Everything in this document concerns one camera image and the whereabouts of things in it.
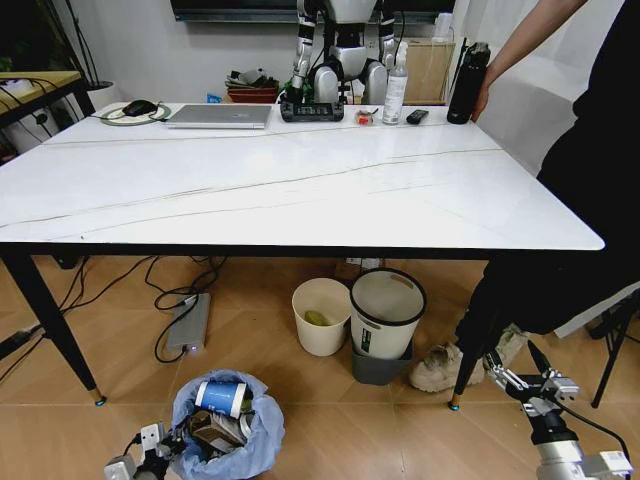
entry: person's arm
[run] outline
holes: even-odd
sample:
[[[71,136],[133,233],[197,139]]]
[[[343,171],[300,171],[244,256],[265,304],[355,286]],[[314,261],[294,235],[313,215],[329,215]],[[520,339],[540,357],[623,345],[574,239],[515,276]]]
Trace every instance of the person's arm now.
[[[471,117],[474,122],[487,106],[491,84],[549,38],[585,3],[587,0],[540,0],[533,7],[489,64]]]

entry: plastic bag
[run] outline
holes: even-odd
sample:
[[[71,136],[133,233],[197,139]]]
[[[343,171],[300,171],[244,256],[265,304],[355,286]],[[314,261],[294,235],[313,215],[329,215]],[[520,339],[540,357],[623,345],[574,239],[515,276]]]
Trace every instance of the plastic bag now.
[[[193,413],[200,383],[210,380],[244,382],[251,389],[251,405],[255,411],[255,417],[251,422],[251,435],[244,447],[209,462],[201,460],[200,447],[192,440],[187,440],[188,447],[172,463],[172,470],[183,480],[238,480],[251,478],[271,469],[282,445],[284,417],[276,401],[265,395],[267,386],[247,373],[212,370],[191,380],[180,389],[173,402],[171,427],[175,428]]]

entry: trash can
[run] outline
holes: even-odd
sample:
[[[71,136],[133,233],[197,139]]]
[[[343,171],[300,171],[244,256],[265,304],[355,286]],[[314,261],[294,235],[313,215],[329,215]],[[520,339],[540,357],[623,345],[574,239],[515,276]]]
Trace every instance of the trash can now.
[[[398,359],[405,351],[427,305],[424,289],[392,268],[361,274],[351,287],[351,336],[357,353]]]
[[[385,360],[367,357],[356,352],[351,340],[351,373],[360,383],[368,385],[388,385],[391,380],[400,375],[413,358],[413,342],[409,342],[407,349],[398,359]]]
[[[345,324],[351,314],[349,289],[330,278],[314,278],[296,289],[291,304],[302,347],[319,357],[336,353],[346,338]],[[329,325],[309,323],[308,311],[321,313]]]
[[[284,417],[276,401],[266,395],[267,386],[247,373],[212,370],[183,386],[173,402],[172,428],[196,410],[195,401],[202,382],[242,382],[251,390],[250,434],[246,444],[215,460],[204,461],[202,451],[192,439],[186,450],[171,464],[183,480],[240,480],[253,478],[271,469],[284,437]]]

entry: black water bottle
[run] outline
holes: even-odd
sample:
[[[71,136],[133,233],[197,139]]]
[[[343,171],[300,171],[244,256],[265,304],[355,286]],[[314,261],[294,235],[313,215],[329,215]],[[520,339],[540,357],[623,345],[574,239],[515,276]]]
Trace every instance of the black water bottle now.
[[[456,86],[451,97],[447,120],[450,123],[463,124],[469,121],[478,92],[487,73],[487,65],[491,57],[489,45],[484,42],[474,43],[464,54],[462,65],[456,75]]]

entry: black pants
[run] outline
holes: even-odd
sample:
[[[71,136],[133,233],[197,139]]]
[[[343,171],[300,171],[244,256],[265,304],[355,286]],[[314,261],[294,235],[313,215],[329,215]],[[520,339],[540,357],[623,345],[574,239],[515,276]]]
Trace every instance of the black pants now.
[[[615,129],[578,121],[549,150],[538,175],[605,241],[600,252],[492,260],[458,324],[458,347],[481,355],[511,323],[546,334],[640,280],[637,148]]]

